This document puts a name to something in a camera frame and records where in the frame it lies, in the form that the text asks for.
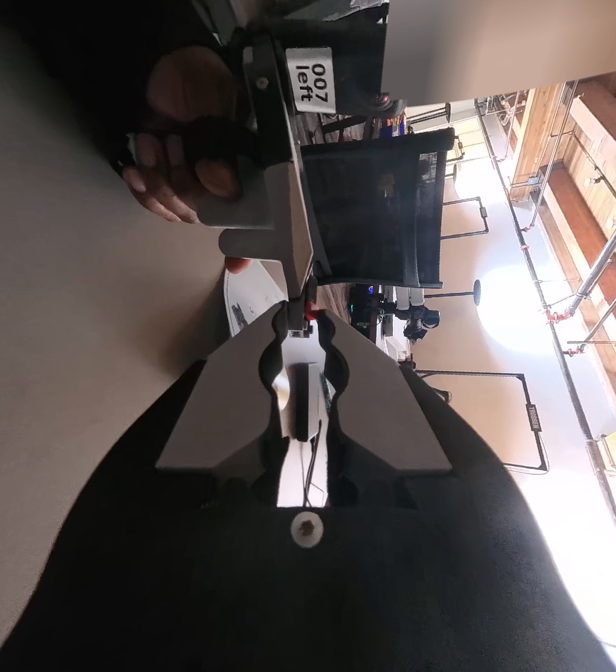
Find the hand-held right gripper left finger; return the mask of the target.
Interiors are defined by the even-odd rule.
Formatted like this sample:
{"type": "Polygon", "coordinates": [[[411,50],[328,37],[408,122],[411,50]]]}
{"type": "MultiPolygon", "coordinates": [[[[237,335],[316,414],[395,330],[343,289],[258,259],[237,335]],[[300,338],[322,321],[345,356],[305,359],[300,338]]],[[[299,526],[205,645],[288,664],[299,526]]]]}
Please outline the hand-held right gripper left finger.
{"type": "Polygon", "coordinates": [[[287,455],[273,383],[283,367],[287,305],[276,304],[207,358],[155,464],[220,483],[279,483],[287,455]]]}

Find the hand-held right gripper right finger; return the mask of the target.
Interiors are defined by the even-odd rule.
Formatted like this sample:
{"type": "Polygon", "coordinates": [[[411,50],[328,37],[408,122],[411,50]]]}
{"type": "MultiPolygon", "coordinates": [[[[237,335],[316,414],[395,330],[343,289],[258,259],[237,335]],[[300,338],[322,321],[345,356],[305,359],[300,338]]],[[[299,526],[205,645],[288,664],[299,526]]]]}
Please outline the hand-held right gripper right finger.
{"type": "Polygon", "coordinates": [[[327,431],[329,482],[451,472],[398,364],[329,310],[320,312],[320,346],[334,392],[327,431]]]}

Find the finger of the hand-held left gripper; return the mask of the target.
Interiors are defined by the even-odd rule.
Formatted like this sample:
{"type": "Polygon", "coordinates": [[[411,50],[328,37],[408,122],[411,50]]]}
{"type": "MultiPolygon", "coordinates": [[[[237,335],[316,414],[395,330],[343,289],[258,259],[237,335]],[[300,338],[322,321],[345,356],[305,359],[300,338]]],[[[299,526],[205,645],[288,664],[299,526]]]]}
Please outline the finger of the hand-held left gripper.
{"type": "Polygon", "coordinates": [[[268,168],[268,200],[273,223],[268,259],[282,265],[287,297],[295,300],[304,290],[313,262],[309,219],[296,164],[268,168]]]}
{"type": "Polygon", "coordinates": [[[219,248],[224,256],[280,261],[264,171],[246,156],[236,160],[241,194],[225,199],[204,193],[198,201],[198,219],[220,230],[219,248]]]}

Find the grey toy brick assembly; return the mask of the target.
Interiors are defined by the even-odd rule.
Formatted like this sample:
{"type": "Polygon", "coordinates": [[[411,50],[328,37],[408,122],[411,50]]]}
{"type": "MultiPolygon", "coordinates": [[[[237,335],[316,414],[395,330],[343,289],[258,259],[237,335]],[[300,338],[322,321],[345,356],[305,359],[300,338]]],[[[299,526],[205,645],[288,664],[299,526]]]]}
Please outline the grey toy brick assembly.
{"type": "Polygon", "coordinates": [[[305,319],[304,310],[307,301],[317,304],[317,290],[317,279],[311,275],[299,298],[291,299],[287,302],[287,330],[289,337],[307,339],[313,333],[312,322],[305,319]]]}

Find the person's left forearm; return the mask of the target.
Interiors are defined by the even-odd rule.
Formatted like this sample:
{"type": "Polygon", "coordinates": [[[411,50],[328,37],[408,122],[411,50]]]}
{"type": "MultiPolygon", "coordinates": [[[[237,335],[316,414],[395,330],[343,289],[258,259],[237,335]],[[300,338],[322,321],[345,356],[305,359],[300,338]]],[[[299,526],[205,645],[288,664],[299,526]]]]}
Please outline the person's left forearm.
{"type": "Polygon", "coordinates": [[[179,48],[228,53],[191,1],[0,1],[10,22],[83,109],[112,168],[132,164],[150,72],[179,48]]]}

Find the brown desk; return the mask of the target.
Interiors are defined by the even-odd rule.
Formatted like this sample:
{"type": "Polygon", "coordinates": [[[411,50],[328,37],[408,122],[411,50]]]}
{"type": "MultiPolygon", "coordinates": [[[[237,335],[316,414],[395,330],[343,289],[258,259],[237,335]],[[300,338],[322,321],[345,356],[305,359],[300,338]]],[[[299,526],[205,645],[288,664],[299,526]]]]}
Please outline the brown desk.
{"type": "Polygon", "coordinates": [[[154,464],[223,318],[216,235],[143,210],[0,20],[0,671],[331,671],[287,509],[154,464]]]}

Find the person's left hand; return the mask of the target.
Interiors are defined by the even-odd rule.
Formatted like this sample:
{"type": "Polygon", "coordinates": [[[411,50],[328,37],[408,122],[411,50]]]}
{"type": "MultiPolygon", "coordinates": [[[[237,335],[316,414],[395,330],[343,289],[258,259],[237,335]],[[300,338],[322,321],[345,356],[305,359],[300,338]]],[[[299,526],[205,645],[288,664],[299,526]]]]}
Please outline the person's left hand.
{"type": "Polygon", "coordinates": [[[195,224],[196,201],[204,193],[239,197],[233,167],[207,159],[188,166],[182,135],[164,130],[210,116],[234,119],[238,93],[222,59],[200,46],[161,57],[148,78],[146,98],[154,114],[146,127],[152,131],[136,135],[137,164],[122,172],[136,201],[169,222],[195,224]]]}

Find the black mesh office chair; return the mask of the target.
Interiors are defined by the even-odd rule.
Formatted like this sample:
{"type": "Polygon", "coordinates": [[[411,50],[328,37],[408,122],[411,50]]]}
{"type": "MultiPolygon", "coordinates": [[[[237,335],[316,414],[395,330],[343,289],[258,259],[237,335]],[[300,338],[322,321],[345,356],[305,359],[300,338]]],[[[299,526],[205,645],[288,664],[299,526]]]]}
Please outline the black mesh office chair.
{"type": "Polygon", "coordinates": [[[441,288],[447,154],[455,130],[301,148],[319,285],[441,288]]]}

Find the toy instruction booklet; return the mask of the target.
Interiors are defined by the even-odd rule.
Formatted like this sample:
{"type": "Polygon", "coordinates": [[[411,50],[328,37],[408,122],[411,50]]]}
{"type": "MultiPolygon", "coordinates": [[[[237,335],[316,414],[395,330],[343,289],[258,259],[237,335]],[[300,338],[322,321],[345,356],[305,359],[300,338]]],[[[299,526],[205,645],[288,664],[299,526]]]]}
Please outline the toy instruction booklet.
{"type": "Polygon", "coordinates": [[[223,298],[229,336],[233,338],[269,308],[287,299],[287,284],[281,263],[254,260],[240,273],[226,270],[223,298]]]}

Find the black power bank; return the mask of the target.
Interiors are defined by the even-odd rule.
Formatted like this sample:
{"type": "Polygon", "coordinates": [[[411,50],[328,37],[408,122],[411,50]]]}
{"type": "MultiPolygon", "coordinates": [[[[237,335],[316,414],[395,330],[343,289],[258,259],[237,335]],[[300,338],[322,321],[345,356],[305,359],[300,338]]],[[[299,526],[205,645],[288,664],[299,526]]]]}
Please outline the black power bank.
{"type": "Polygon", "coordinates": [[[320,428],[321,379],[316,362],[296,364],[295,373],[295,435],[308,443],[320,428]]]}

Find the black floor lamp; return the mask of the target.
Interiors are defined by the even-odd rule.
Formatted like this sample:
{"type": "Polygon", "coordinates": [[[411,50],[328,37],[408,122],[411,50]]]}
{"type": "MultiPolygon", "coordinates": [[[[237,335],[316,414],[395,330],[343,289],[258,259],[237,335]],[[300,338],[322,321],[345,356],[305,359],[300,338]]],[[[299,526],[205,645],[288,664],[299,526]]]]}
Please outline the black floor lamp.
{"type": "Polygon", "coordinates": [[[429,299],[438,299],[438,298],[458,298],[458,297],[471,297],[474,305],[478,307],[481,301],[481,281],[476,279],[473,281],[472,289],[469,291],[460,291],[460,292],[439,292],[433,294],[424,294],[425,300],[429,299]]]}

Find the silver ceiling pipe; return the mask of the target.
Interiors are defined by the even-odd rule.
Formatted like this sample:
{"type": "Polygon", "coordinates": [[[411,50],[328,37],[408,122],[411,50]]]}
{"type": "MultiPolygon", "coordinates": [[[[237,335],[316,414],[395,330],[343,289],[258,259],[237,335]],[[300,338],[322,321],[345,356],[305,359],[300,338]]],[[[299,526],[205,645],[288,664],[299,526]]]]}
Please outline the silver ceiling pipe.
{"type": "Polygon", "coordinates": [[[616,251],[616,228],[611,237],[606,241],[604,247],[600,251],[596,261],[589,269],[588,277],[581,283],[579,288],[573,293],[573,298],[564,313],[551,313],[546,311],[548,324],[556,324],[566,319],[571,318],[581,303],[590,297],[590,294],[598,280],[601,278],[610,263],[612,256],[616,251]]]}
{"type": "Polygon", "coordinates": [[[609,307],[606,309],[604,315],[602,315],[598,320],[598,322],[592,327],[592,329],[590,330],[590,332],[588,333],[588,335],[584,340],[567,342],[568,345],[576,345],[577,347],[573,349],[569,348],[563,350],[562,351],[563,355],[573,357],[576,355],[583,354],[589,345],[611,345],[611,346],[616,345],[616,341],[613,340],[601,340],[601,341],[595,340],[597,332],[599,332],[603,328],[604,324],[606,323],[608,318],[611,317],[611,315],[615,312],[615,310],[616,310],[616,297],[609,305],[609,307]]]}

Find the black metal frame stand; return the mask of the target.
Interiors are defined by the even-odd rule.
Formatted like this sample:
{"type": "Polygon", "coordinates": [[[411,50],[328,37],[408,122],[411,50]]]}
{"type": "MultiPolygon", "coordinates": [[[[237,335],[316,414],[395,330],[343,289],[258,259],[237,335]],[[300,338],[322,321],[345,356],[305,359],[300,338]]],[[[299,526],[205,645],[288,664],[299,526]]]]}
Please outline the black metal frame stand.
{"type": "Polygon", "coordinates": [[[541,438],[542,427],[540,424],[539,414],[537,406],[532,403],[531,395],[529,388],[526,382],[525,375],[522,373],[511,373],[511,372],[476,372],[476,371],[450,371],[450,370],[422,370],[414,369],[414,372],[422,379],[425,380],[432,376],[460,376],[460,377],[479,377],[479,378],[512,378],[520,382],[522,386],[522,392],[525,399],[525,408],[526,416],[530,425],[531,432],[534,436],[534,442],[537,447],[537,453],[539,456],[539,465],[525,465],[525,464],[516,464],[516,463],[507,463],[503,462],[503,465],[511,472],[524,473],[524,474],[535,474],[535,475],[547,475],[549,472],[549,463],[548,455],[543,439],[541,438]]]}

